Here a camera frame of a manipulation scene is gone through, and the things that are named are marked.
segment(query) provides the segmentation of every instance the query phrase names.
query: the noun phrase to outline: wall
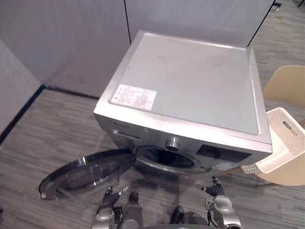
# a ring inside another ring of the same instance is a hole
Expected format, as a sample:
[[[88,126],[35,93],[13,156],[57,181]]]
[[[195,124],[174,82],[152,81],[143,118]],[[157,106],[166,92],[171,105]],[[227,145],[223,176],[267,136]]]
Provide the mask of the wall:
[[[0,39],[40,82],[95,96],[130,45],[123,0],[1,0]]]
[[[0,134],[39,86],[39,81],[0,40]]]

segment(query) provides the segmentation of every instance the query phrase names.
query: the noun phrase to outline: robotic finger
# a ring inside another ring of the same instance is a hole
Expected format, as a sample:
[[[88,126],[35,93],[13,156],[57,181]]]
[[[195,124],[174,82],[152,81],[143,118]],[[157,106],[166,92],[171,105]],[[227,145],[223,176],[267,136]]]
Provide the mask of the robotic finger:
[[[200,190],[205,191],[212,197],[212,202],[207,202],[208,225],[212,223],[215,227],[222,229],[243,229],[236,211],[233,209],[232,202],[225,196],[224,188],[220,181],[213,177],[214,185],[212,187],[203,187],[196,185]],[[212,221],[212,214],[217,225]]]
[[[121,191],[113,193],[112,187],[107,189],[96,212],[92,229],[115,229],[115,223],[122,219],[122,207],[114,207],[114,204],[127,190],[128,187],[124,187]]]

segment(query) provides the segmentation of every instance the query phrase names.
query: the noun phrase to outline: gray wall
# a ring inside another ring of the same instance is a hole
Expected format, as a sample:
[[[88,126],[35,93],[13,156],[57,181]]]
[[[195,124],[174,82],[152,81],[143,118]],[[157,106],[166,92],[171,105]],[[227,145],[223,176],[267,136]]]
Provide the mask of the gray wall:
[[[0,134],[39,86],[38,80],[0,40]]]
[[[123,0],[1,0],[0,39],[40,82],[95,96],[130,45]]]
[[[126,0],[139,29],[246,47],[274,0]]]
[[[273,0],[125,0],[139,29],[246,46]],[[51,86],[100,96],[129,47],[123,0],[0,0],[0,39]]]

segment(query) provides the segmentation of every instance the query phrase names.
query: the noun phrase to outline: white label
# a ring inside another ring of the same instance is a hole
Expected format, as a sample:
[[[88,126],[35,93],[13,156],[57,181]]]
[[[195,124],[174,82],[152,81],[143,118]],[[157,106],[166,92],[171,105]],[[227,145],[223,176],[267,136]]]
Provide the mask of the white label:
[[[120,84],[111,103],[150,111],[157,92]]]

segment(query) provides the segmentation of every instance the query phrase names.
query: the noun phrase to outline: gray carpet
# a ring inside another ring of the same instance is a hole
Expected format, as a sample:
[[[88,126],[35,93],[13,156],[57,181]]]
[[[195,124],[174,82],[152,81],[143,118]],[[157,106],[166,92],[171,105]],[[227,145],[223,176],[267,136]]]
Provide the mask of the gray carpet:
[[[271,12],[253,43],[262,85],[281,65],[305,64],[305,5],[282,0],[279,12]],[[4,208],[2,229],[86,229],[91,228],[95,206],[63,199],[41,201],[40,181],[53,170],[80,156],[115,148],[100,130],[92,111],[96,101],[44,90],[0,146],[0,205]],[[305,110],[277,102],[266,102],[267,110],[283,106],[300,121]],[[256,176],[238,173],[221,177],[228,197],[245,229],[302,229],[305,226],[304,187],[269,187]],[[211,185],[210,180],[203,180]],[[117,189],[129,191],[118,204],[138,191],[145,225],[168,223],[177,205],[205,218],[206,194],[184,177],[158,176],[130,169]],[[86,193],[99,202],[103,189]]]

